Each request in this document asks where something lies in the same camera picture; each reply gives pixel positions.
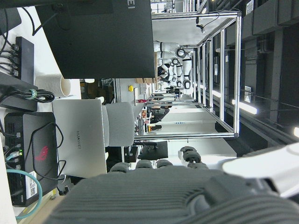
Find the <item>right grey gloved robot hand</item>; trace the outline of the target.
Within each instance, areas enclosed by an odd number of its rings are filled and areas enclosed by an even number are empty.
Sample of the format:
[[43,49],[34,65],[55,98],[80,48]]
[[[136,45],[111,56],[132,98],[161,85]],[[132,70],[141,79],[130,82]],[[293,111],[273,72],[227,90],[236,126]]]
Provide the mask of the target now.
[[126,163],[80,181],[48,224],[296,224],[299,145],[270,147],[223,160],[217,169],[193,147],[175,166]]

